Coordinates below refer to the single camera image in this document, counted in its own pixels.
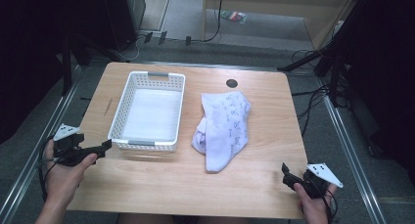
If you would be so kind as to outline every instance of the human hand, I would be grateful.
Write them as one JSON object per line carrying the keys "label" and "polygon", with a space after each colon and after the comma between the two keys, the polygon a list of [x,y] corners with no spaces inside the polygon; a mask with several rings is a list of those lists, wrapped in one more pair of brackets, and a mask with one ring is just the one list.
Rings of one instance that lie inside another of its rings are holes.
{"label": "human hand", "polygon": [[[311,199],[300,183],[294,184],[294,189],[300,197],[300,206],[302,207],[307,224],[323,224],[329,222],[327,219],[326,204],[322,199]],[[330,184],[327,190],[324,199],[326,199],[327,204],[330,206],[332,195],[336,193],[337,186]]]}
{"label": "human hand", "polygon": [[[53,158],[54,141],[49,140],[46,145],[46,158]],[[96,154],[86,157],[80,164],[67,167],[47,162],[49,170],[47,181],[48,196],[36,223],[61,223],[68,205],[73,200],[76,188],[84,178],[85,170],[95,162]]]}

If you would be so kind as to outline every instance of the black cable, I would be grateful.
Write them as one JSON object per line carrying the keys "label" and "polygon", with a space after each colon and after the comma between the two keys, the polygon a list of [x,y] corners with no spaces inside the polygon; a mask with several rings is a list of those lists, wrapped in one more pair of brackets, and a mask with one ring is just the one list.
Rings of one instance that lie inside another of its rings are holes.
{"label": "black cable", "polygon": [[53,167],[55,167],[56,166],[56,164],[58,164],[58,161],[55,161],[54,163],[53,163],[53,165],[46,171],[46,173],[45,173],[45,181],[46,181],[46,178],[48,177],[48,174],[49,174],[49,172],[52,170],[52,168]]}
{"label": "black cable", "polygon": [[47,137],[46,140],[43,142],[43,145],[39,149],[37,171],[39,175],[40,189],[42,190],[42,198],[44,202],[46,202],[47,191],[46,191],[46,176],[45,177],[43,176],[43,162],[45,161],[43,159],[43,154],[44,154],[46,145],[48,144],[49,140],[53,139],[53,137],[54,135]]}
{"label": "black cable", "polygon": [[[291,55],[291,62],[295,63],[296,61],[294,61],[294,56],[299,53],[299,52],[305,52],[304,54],[304,58],[308,55],[308,53],[315,53],[317,51],[310,51],[310,50],[297,50],[293,53],[293,55]],[[312,65],[310,62],[308,62],[308,64],[312,67],[315,67],[315,65]]]}
{"label": "black cable", "polygon": [[[304,127],[303,127],[303,129],[302,129],[302,131],[301,131],[301,137],[303,137],[304,136],[304,134],[305,134],[305,130],[306,130],[306,128],[307,128],[307,125],[308,125],[308,122],[309,122],[309,116],[310,116],[310,112],[311,112],[311,109],[312,108],[314,108],[315,106],[317,106],[318,104],[320,104],[321,102],[322,102],[322,100],[324,99],[324,97],[326,97],[327,96],[327,94],[328,94],[328,92],[327,92],[327,87],[328,87],[329,85],[322,85],[322,86],[320,86],[318,89],[316,89],[316,90],[314,90],[314,91],[307,91],[307,92],[300,92],[300,93],[294,93],[294,94],[292,94],[292,96],[299,96],[299,95],[306,95],[306,94],[312,94],[311,95],[311,97],[310,97],[310,100],[308,101],[308,107],[307,107],[307,109],[304,111],[304,112],[302,112],[301,114],[299,114],[298,116],[297,116],[297,119],[301,119],[301,118],[303,118],[305,115],[306,115],[306,119],[305,119],[305,123],[304,123]],[[317,102],[317,104],[314,104],[313,105],[313,102],[315,101],[315,100],[317,100],[317,99],[320,99],[318,102]]]}
{"label": "black cable", "polygon": [[332,213],[332,218],[334,219],[334,218],[335,218],[335,216],[336,216],[336,214],[337,214],[337,211],[339,210],[339,209],[338,209],[338,203],[337,203],[337,200],[336,200],[336,198],[335,198],[335,195],[333,195],[333,193],[332,193],[332,192],[330,192],[330,190],[327,190],[327,192],[328,192],[328,193],[330,193],[331,198],[333,198],[333,202],[335,203],[335,208],[334,208],[335,212],[334,212],[334,213]]}
{"label": "black cable", "polygon": [[216,29],[216,33],[214,34],[214,36],[211,37],[208,40],[192,40],[192,42],[194,42],[194,41],[196,41],[196,42],[210,42],[211,40],[214,39],[214,37],[216,37],[217,33],[219,33],[219,30],[220,30],[220,13],[222,11],[222,1],[223,0],[220,0],[219,1],[219,12],[217,14],[217,29]]}

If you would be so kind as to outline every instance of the wooden table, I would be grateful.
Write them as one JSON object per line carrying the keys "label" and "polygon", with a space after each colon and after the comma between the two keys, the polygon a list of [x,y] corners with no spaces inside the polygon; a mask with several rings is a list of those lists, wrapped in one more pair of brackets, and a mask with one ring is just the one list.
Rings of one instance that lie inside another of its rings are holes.
{"label": "wooden table", "polygon": [[[80,125],[82,147],[107,140],[124,84],[133,70],[186,75],[177,151],[170,157],[132,157],[117,147],[85,173],[71,210],[183,215],[302,218],[298,197],[282,183],[281,165],[305,170],[306,156],[284,73],[229,68],[108,64]],[[231,89],[228,79],[238,81]],[[250,141],[219,173],[192,146],[204,115],[201,93],[240,90],[251,102]]]}

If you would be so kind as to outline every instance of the person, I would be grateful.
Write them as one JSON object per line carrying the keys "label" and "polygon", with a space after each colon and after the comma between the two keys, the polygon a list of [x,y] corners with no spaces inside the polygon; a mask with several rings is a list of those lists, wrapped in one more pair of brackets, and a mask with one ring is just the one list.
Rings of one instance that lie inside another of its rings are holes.
{"label": "person", "polygon": [[[46,145],[45,157],[53,157],[54,141],[50,140]],[[95,162],[96,154],[90,154],[80,164],[67,167],[61,164],[54,165],[53,161],[47,162],[50,169],[47,175],[48,196],[42,210],[37,217],[36,224],[57,224],[64,220],[65,212],[72,201],[76,188],[82,182],[85,170]]]}
{"label": "person", "polygon": [[[53,140],[46,145],[46,158],[53,157]],[[63,223],[65,212],[68,205],[73,200],[75,191],[84,178],[84,172],[97,159],[97,155],[91,154],[86,157],[80,164],[74,167],[67,167],[61,164],[54,165],[54,162],[48,161],[47,168],[50,172],[47,175],[47,192],[48,196],[44,203],[36,224],[57,224]],[[322,199],[311,199],[305,189],[299,183],[294,188],[300,197],[299,206],[304,213],[304,219],[307,224],[325,224],[328,223],[326,214],[326,205]],[[328,204],[331,203],[331,197],[336,193],[337,187],[330,184],[325,199]],[[142,213],[123,213],[119,216],[118,221],[121,223],[174,223],[171,215],[160,214],[142,214]],[[246,218],[237,217],[201,217],[198,224],[208,223],[249,223]]]}

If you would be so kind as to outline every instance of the box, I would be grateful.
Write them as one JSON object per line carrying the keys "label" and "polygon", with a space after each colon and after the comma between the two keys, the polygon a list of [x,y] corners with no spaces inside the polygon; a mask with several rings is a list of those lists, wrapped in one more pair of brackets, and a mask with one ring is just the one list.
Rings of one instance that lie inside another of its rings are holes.
{"label": "box", "polygon": [[130,72],[108,138],[124,150],[175,152],[185,75]]}

